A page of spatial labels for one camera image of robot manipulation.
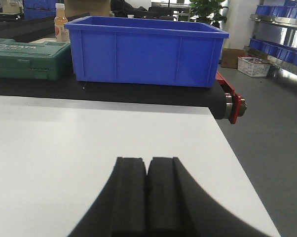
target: black bag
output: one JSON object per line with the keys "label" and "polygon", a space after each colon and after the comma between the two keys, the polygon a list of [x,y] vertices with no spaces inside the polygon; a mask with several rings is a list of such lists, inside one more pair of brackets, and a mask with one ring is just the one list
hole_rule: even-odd
{"label": "black bag", "polygon": [[111,11],[116,17],[127,17],[128,15],[136,15],[138,11],[147,11],[144,7],[134,8],[125,0],[111,0]]}

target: metal roller end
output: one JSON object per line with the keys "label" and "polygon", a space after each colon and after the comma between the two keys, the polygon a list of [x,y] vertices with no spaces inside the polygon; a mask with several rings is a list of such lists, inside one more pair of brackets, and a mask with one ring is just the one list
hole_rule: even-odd
{"label": "metal roller end", "polygon": [[239,112],[238,112],[238,116],[242,117],[245,113],[245,111],[247,110],[247,104],[246,101],[243,97],[241,97],[241,105],[239,107]]}
{"label": "metal roller end", "polygon": [[231,94],[229,94],[229,93],[225,93],[225,96],[226,96],[226,111],[225,111],[223,118],[228,119],[232,114],[233,98],[232,98]]}

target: bottle cap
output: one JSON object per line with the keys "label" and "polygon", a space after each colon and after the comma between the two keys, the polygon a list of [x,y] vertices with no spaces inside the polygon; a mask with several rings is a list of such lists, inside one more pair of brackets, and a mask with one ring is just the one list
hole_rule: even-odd
{"label": "bottle cap", "polygon": [[56,3],[55,4],[55,8],[57,8],[57,9],[65,9],[65,6],[64,6],[63,3]]}

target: red bracket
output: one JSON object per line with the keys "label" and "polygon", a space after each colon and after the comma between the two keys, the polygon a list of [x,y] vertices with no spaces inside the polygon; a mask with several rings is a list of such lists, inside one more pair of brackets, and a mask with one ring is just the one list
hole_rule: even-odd
{"label": "red bracket", "polygon": [[235,93],[234,87],[222,76],[221,73],[217,72],[216,79],[223,88],[224,92],[229,93],[232,96],[233,107],[228,120],[231,124],[235,124],[241,107],[241,95]]}

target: green toolbox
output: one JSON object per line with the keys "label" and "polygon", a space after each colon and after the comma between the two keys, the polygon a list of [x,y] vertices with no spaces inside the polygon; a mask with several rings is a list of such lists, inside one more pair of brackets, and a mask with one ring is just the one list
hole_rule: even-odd
{"label": "green toolbox", "polygon": [[71,70],[70,43],[0,39],[0,78],[57,80]]}

